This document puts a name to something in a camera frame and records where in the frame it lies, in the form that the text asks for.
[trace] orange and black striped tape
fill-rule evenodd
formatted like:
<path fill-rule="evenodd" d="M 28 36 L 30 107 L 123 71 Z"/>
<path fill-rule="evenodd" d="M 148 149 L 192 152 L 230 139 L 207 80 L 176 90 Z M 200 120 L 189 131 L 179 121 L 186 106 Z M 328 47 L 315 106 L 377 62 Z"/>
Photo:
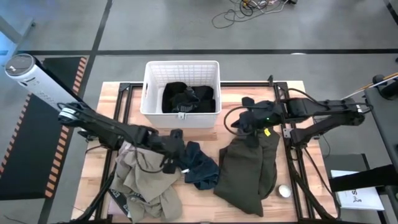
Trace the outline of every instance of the orange and black striped tape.
<path fill-rule="evenodd" d="M 74 94 L 78 94 L 79 89 L 80 89 L 80 85 L 81 85 L 81 81 L 83 79 L 83 75 L 84 75 L 84 71 L 86 68 L 86 63 L 87 63 L 87 59 L 82 57 L 80 59 L 80 63 L 76 72 L 76 76 L 75 76 L 75 82 L 73 85 L 73 92 Z M 1 164 L 0 164 L 0 178 L 1 178 L 1 174 L 4 173 L 4 169 L 5 166 L 7 164 L 7 160 L 10 158 L 11 155 L 11 151 L 12 151 L 12 147 L 15 143 L 15 139 L 18 135 L 18 130 L 22 124 L 22 121 L 24 119 L 25 113 L 27 111 L 27 106 L 29 105 L 29 101 L 30 101 L 30 97 L 31 97 L 32 93 L 29 93 L 26 97 L 24 106 L 22 108 L 21 114 L 19 115 L 19 119 L 17 122 L 17 126 L 14 130 L 14 133 L 12 134 L 12 138 L 10 140 L 10 143 L 8 145 L 8 148 L 6 150 L 6 154 L 4 156 L 4 159 L 2 160 Z M 60 173 L 60 168 L 61 168 L 61 164 L 63 162 L 63 157 L 64 157 L 64 151 L 65 151 L 65 145 L 66 142 L 69 138 L 69 132 L 70 129 L 62 126 L 61 129 L 61 133 L 60 133 L 60 137 L 58 140 L 58 146 L 57 146 L 57 150 L 55 151 L 55 155 L 54 155 L 54 160 L 53 160 L 53 165 L 51 167 L 51 171 L 50 171 L 50 175 L 49 175 L 49 181 L 47 182 L 47 186 L 45 189 L 45 196 L 50 198 L 53 197 L 54 193 L 55 193 L 55 186 L 57 184 L 57 182 L 59 181 L 59 177 L 61 175 Z"/>

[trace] wooden tabletop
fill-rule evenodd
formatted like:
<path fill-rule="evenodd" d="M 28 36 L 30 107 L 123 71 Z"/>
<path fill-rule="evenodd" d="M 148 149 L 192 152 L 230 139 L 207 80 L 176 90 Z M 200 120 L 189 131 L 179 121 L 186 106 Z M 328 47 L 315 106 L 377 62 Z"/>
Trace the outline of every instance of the wooden tabletop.
<path fill-rule="evenodd" d="M 288 81 L 289 88 L 304 89 L 302 81 Z M 118 95 L 119 82 L 104 82 L 99 96 L 99 103 L 97 112 L 113 117 L 116 106 L 116 98 Z M 275 100 L 274 90 L 270 87 L 221 87 L 222 97 L 222 111 L 219 114 L 216 125 L 210 129 L 184 129 L 185 141 L 196 141 L 200 143 L 201 150 L 210 156 L 216 163 L 218 163 L 219 149 L 226 147 L 234 138 L 232 134 L 227 132 L 223 126 L 223 118 L 225 114 L 232 108 L 241 106 L 241 98 L 249 96 L 256 102 L 261 100 Z M 290 92 L 290 97 L 304 97 L 300 93 Z M 141 89 L 134 89 L 131 110 L 129 114 L 129 124 L 141 124 L 151 126 L 150 122 L 139 112 L 141 101 Z M 123 98 L 121 111 L 124 111 L 123 106 L 126 102 L 126 96 Z M 237 120 L 241 111 L 231 113 L 227 122 L 228 124 Z M 312 124 L 312 120 L 308 119 L 297 125 L 298 128 L 305 128 Z M 280 126 L 275 126 L 274 129 L 281 135 Z M 169 129 L 159 129 L 160 134 L 168 135 Z M 97 142 L 91 142 L 89 147 L 97 145 Z M 307 147 L 313 160 L 317 164 L 322 176 L 327 180 L 325 165 L 323 163 L 322 153 L 318 141 L 311 140 Z M 72 218 L 76 218 L 82 214 L 82 210 L 91 203 L 92 199 L 100 189 L 101 176 L 103 173 L 104 160 L 106 151 L 104 149 L 95 149 L 87 153 L 85 164 L 81 173 L 80 184 L 75 201 L 75 209 L 73 210 Z M 310 190 L 316 196 L 318 201 L 325 207 L 325 209 L 333 216 L 336 216 L 335 204 L 328 191 L 322 185 L 322 182 L 317 175 L 316 170 L 308 159 L 308 156 L 303 156 L 305 170 L 307 171 L 307 179 Z M 284 143 L 282 138 L 279 141 L 277 148 L 277 183 L 290 186 L 289 172 L 287 169 L 286 155 Z M 270 196 L 262 201 L 264 209 L 264 217 L 257 215 L 247 215 L 239 209 L 228 205 L 226 201 L 215 196 L 213 190 L 197 190 L 192 184 L 185 184 L 183 177 L 173 184 L 173 188 L 177 191 L 178 196 L 183 204 L 183 214 L 176 220 L 176 222 L 295 222 L 297 221 L 293 197 L 281 198 L 274 190 Z M 303 214 L 307 216 L 305 200 L 303 193 L 299 190 L 300 201 L 302 205 Z M 118 209 L 115 208 L 114 203 L 110 203 L 109 195 L 105 198 L 103 215 L 106 216 L 108 211 L 113 214 L 113 222 L 130 221 Z M 159 222 L 159 219 L 146 218 L 143 222 Z"/>

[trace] white paper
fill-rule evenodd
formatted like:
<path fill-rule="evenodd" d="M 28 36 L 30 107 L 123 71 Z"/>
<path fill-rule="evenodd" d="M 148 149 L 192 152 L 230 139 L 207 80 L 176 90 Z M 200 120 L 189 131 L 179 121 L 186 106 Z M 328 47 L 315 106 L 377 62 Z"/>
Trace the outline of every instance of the white paper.
<path fill-rule="evenodd" d="M 355 171 L 331 170 L 332 177 L 355 174 Z M 341 208 L 384 210 L 380 196 L 375 187 L 336 192 Z"/>

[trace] white laundry basket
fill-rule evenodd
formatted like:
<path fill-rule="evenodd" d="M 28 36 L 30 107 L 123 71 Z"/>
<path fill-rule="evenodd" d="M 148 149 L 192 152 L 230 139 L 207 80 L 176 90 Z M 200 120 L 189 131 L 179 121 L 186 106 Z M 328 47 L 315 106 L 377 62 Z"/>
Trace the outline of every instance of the white laundry basket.
<path fill-rule="evenodd" d="M 163 113 L 163 91 L 172 82 L 211 86 L 215 113 Z M 148 62 L 142 88 L 140 111 L 156 128 L 212 128 L 221 112 L 220 66 L 216 61 Z"/>

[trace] concrete floor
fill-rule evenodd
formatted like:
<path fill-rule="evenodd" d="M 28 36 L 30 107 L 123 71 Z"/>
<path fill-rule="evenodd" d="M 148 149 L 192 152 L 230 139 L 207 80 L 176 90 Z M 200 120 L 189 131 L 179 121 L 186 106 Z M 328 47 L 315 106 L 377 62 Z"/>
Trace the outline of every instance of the concrete floor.
<path fill-rule="evenodd" d="M 398 10 L 398 1 L 391 3 Z M 106 0 L 3 0 L 0 14 L 16 27 L 29 16 L 35 18 L 37 25 L 21 50 L 90 50 L 105 5 Z M 211 18 L 232 7 L 227 0 L 114 0 L 99 49 L 398 49 L 398 26 L 383 0 L 300 0 L 280 13 L 223 30 L 213 28 Z M 0 34 L 0 50 L 7 50 L 9 44 Z M 142 81 L 145 64 L 152 60 L 217 60 L 222 80 L 265 80 L 272 74 L 276 80 L 303 80 L 307 92 L 320 100 L 336 99 L 369 83 L 375 74 L 398 71 L 394 62 L 397 57 L 398 54 L 97 56 L 84 100 L 95 108 L 105 81 Z M 0 72 L 0 157 L 25 95 L 25 89 Z M 360 127 L 341 127 L 325 137 L 332 154 L 365 153 L 371 167 L 390 163 L 370 114 Z M 323 139 L 321 146 L 326 154 Z M 74 135 L 49 223 L 70 218 L 85 148 L 84 140 Z M 42 200 L 0 202 L 0 223 L 15 223 L 2 215 L 37 223 L 37 208 L 42 204 Z M 344 220 L 356 222 L 370 222 L 374 216 L 355 211 L 343 213 Z M 391 223 L 397 222 L 391 211 L 388 217 Z"/>

